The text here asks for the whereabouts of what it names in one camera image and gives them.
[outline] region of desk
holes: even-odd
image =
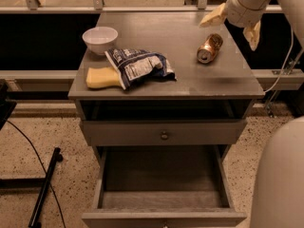
[[[225,26],[199,28],[203,11],[102,12],[98,26],[119,32],[117,48],[162,53],[177,81],[86,87],[89,67],[103,56],[85,53],[69,91],[81,128],[101,166],[89,227],[234,227],[234,209],[222,160],[264,96]],[[210,65],[197,49],[210,33],[223,38]]]

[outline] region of speckled floor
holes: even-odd
[[[45,166],[54,147],[62,149],[64,161],[58,163],[53,179],[65,217],[66,227],[86,227],[81,214],[91,207],[99,166],[79,128],[73,104],[19,104],[9,120],[31,139]],[[263,147],[272,134],[293,118],[285,104],[274,104],[275,118],[262,107],[255,107],[248,124],[225,161],[231,195],[237,211],[248,218],[237,228],[248,228],[257,164]],[[10,124],[0,131],[0,178],[43,177],[42,167],[27,140]],[[0,192],[0,226],[28,227],[38,192]],[[42,227],[63,227],[50,191],[41,215]]]

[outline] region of drawer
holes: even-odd
[[[89,228],[235,227],[217,146],[108,147]]]
[[[246,120],[214,121],[83,121],[90,146],[202,145],[236,143]]]

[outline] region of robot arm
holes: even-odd
[[[227,0],[223,9],[216,9],[202,19],[200,25],[210,26],[223,22],[226,18],[229,23],[246,28],[244,35],[257,36],[259,21],[271,0]],[[277,0],[282,7],[301,46],[304,47],[304,0]]]

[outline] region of white bowl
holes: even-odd
[[[105,51],[114,48],[118,32],[110,27],[96,27],[83,34],[86,46],[98,55],[105,55]]]

